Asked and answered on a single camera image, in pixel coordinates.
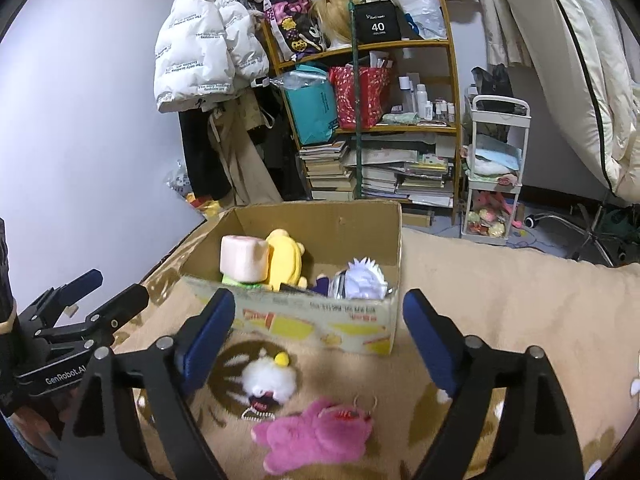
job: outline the colorful bag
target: colorful bag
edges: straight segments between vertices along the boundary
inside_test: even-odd
[[[309,14],[311,0],[264,0],[264,14],[271,24],[284,59],[297,61],[326,50],[318,22]]]
[[[340,127],[347,130],[355,129],[353,68],[351,66],[334,67],[329,72],[329,80],[334,85]],[[375,126],[384,115],[390,82],[391,69],[389,68],[360,68],[360,117],[363,128]]]
[[[298,65],[296,70],[315,72],[326,76],[326,72],[309,65]],[[303,146],[327,142],[338,127],[335,111],[334,89],[328,81],[298,90],[285,90],[298,139]]]

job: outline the white puffer jacket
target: white puffer jacket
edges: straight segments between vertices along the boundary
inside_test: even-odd
[[[160,112],[210,110],[269,72],[254,18],[237,0],[174,0],[156,42]]]

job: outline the chair wheel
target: chair wheel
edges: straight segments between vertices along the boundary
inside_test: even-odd
[[[527,216],[524,219],[524,225],[529,229],[533,229],[538,225],[538,221],[533,216]]]

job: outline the yellow pompom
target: yellow pompom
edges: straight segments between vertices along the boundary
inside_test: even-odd
[[[286,352],[280,352],[276,357],[273,358],[273,362],[278,366],[287,367],[289,366],[289,356]]]

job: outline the office chair base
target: office chair base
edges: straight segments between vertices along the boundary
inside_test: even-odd
[[[525,218],[524,225],[526,225],[526,227],[528,228],[533,229],[541,220],[549,219],[560,222],[565,227],[568,227],[569,229],[580,234],[582,236],[582,241],[571,253],[569,253],[568,258],[571,260],[579,261],[584,249],[589,245],[593,245],[600,253],[600,256],[604,260],[607,267],[615,267],[616,261],[620,263],[624,262],[626,259],[626,253],[623,250],[619,250],[618,257],[614,258],[611,252],[602,243],[602,238],[596,232],[597,225],[599,224],[600,219],[602,218],[602,215],[604,213],[604,206],[601,204],[598,207],[598,211],[593,221],[590,220],[589,214],[582,204],[578,204],[578,209],[582,213],[582,220],[584,222],[583,225],[587,227],[580,225],[580,223],[578,223],[578,221],[575,221],[574,219],[565,218],[564,216],[555,213],[539,213],[527,216]]]

